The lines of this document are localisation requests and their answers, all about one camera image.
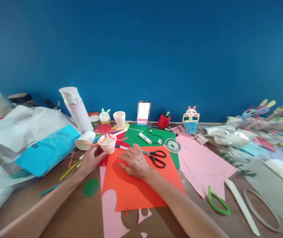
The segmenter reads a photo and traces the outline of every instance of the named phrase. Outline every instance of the orange paper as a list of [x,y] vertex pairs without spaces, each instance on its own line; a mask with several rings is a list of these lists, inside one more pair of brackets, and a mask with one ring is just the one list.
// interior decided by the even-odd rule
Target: orange paper
[[[166,167],[163,169],[154,166],[152,160],[147,155],[144,156],[152,168],[155,168],[159,174],[186,195],[170,153],[163,146],[142,147],[142,149],[148,152],[162,150],[167,154],[166,158],[159,158],[166,163]],[[128,175],[118,165],[119,163],[126,164],[119,158],[123,152],[122,149],[115,148],[115,152],[108,157],[102,195],[107,190],[115,190],[117,195],[116,212],[166,206],[165,201],[147,183]]]

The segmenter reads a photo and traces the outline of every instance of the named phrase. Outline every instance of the lid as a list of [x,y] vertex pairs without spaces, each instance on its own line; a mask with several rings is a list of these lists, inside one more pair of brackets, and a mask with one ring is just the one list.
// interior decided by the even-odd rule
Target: lid
[[60,88],[59,91],[62,94],[65,104],[71,105],[82,102],[82,98],[76,87]]
[[32,100],[32,96],[29,93],[13,94],[13,95],[9,95],[7,98],[12,103],[16,103],[16,104],[26,103]]
[[97,122],[99,121],[99,115],[91,115],[89,119],[91,120],[91,122]]

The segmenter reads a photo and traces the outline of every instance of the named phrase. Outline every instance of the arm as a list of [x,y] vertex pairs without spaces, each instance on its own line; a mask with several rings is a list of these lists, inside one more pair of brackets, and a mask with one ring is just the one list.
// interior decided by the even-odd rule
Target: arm
[[129,175],[143,179],[162,197],[190,238],[228,238],[227,234],[197,204],[148,165],[139,145],[134,144],[134,146],[137,151],[130,148],[120,156],[129,167],[124,164],[120,166]]
[[38,238],[68,196],[105,157],[106,152],[95,157],[94,153],[96,150],[97,147],[92,146],[92,148],[85,153],[81,166],[76,173],[46,195],[30,210],[2,229],[0,231],[0,238]]

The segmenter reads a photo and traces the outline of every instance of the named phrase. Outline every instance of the person's left hand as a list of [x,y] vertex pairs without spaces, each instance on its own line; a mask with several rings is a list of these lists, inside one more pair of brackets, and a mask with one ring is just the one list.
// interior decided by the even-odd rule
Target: person's left hand
[[100,153],[99,146],[92,146],[85,152],[82,163],[78,169],[78,172],[83,176],[88,176],[99,164],[99,162],[106,156],[107,152],[101,153],[99,156],[95,156]]

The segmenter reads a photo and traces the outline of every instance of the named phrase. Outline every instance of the hand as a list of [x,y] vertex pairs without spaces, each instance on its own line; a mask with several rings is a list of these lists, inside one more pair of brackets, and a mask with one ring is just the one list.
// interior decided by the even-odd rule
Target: hand
[[119,166],[133,177],[146,179],[153,172],[156,172],[156,170],[149,166],[140,146],[137,144],[133,144],[133,146],[137,151],[134,148],[129,148],[119,156],[129,167],[122,163],[120,163]]
[[100,153],[99,146],[92,146],[85,152],[82,163],[78,169],[78,172],[86,177],[89,175],[99,164],[99,162],[106,156],[107,152],[101,153],[99,156],[95,156]]

